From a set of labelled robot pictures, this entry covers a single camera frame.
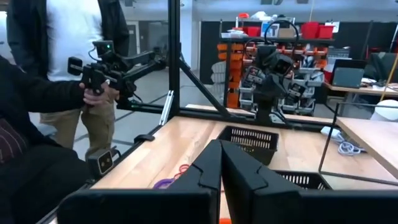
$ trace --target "khaki pants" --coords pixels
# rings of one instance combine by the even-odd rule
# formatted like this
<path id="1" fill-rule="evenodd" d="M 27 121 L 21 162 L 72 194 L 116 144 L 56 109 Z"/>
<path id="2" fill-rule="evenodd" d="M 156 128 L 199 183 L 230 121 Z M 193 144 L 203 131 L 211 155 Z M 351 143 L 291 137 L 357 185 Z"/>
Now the khaki pants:
<path id="1" fill-rule="evenodd" d="M 80 115 L 90 140 L 86 158 L 98 149 L 111 148 L 115 121 L 113 102 L 91 108 L 84 106 L 77 110 L 40 114 L 40 122 L 54 126 L 57 129 L 55 140 L 58 144 L 73 149 Z"/>

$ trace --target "black basket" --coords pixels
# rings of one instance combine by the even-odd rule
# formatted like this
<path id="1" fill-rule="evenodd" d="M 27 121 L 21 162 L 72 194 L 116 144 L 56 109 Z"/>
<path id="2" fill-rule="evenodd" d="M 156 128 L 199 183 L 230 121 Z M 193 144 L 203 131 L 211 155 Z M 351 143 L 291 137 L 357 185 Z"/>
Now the black basket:
<path id="1" fill-rule="evenodd" d="M 295 172 L 274 170 L 277 174 L 305 190 L 331 190 L 330 185 L 318 173 L 314 172 Z"/>
<path id="2" fill-rule="evenodd" d="M 217 139 L 237 143 L 243 151 L 268 166 L 277 151 L 279 134 L 227 126 Z"/>

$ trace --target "white shirt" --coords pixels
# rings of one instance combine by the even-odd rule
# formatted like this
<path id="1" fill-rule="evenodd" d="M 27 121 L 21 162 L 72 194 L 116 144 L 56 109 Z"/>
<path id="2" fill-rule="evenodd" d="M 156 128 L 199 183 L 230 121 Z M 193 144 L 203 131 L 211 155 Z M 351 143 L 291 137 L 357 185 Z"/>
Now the white shirt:
<path id="1" fill-rule="evenodd" d="M 84 65 L 94 62 L 88 52 L 93 41 L 103 39 L 101 24 L 98 0 L 47 0 L 50 81 L 81 80 L 67 72 L 68 58 L 80 58 Z M 97 58 L 96 50 L 90 54 Z"/>

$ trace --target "person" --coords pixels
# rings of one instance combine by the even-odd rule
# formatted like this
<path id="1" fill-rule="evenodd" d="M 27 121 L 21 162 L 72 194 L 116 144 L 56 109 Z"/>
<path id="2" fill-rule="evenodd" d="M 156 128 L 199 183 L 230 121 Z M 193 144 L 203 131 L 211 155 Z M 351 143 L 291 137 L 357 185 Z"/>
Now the person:
<path id="1" fill-rule="evenodd" d="M 50 82 L 0 57 L 0 223 L 35 223 L 90 178 L 86 162 L 30 122 L 29 112 L 54 113 L 104 104 L 78 81 Z"/>
<path id="2" fill-rule="evenodd" d="M 129 31 L 118 0 L 11 0 L 7 12 L 7 40 L 17 65 L 52 82 L 80 80 L 67 72 L 68 57 L 83 63 L 95 60 L 92 41 L 112 40 L 115 52 L 128 55 Z M 72 148 L 81 120 L 90 148 L 110 148 L 114 134 L 113 99 L 107 104 L 56 113 L 42 113 L 40 122 L 57 129 L 56 141 Z"/>

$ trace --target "hand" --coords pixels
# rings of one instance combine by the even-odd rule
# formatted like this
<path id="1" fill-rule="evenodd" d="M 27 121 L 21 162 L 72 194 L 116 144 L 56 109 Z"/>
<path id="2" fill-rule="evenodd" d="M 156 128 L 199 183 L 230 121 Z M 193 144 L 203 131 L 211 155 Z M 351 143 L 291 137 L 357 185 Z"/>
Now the hand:
<path id="1" fill-rule="evenodd" d="M 101 95 L 94 94 L 92 89 L 87 89 L 84 83 L 80 83 L 79 87 L 85 90 L 83 101 L 88 105 L 102 105 L 107 101 L 119 99 L 119 91 L 109 87 L 107 82 L 102 83 L 101 88 L 104 92 Z"/>

